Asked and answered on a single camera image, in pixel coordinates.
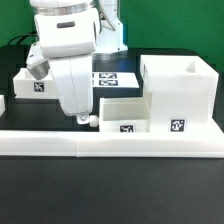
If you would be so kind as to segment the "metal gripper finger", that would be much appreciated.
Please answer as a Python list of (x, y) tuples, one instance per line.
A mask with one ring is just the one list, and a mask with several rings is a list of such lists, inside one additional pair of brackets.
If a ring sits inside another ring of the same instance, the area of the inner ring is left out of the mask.
[(80, 114), (77, 116), (77, 122), (79, 124), (88, 124), (90, 122), (90, 118), (88, 114)]

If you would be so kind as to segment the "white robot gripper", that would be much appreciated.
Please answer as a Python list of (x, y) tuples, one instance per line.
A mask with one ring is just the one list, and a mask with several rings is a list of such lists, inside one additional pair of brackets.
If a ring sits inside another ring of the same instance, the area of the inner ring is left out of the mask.
[(92, 55), (100, 32), (96, 8), (67, 15), (34, 17), (39, 41), (27, 69), (37, 79), (51, 72), (63, 112), (88, 116), (93, 108)]

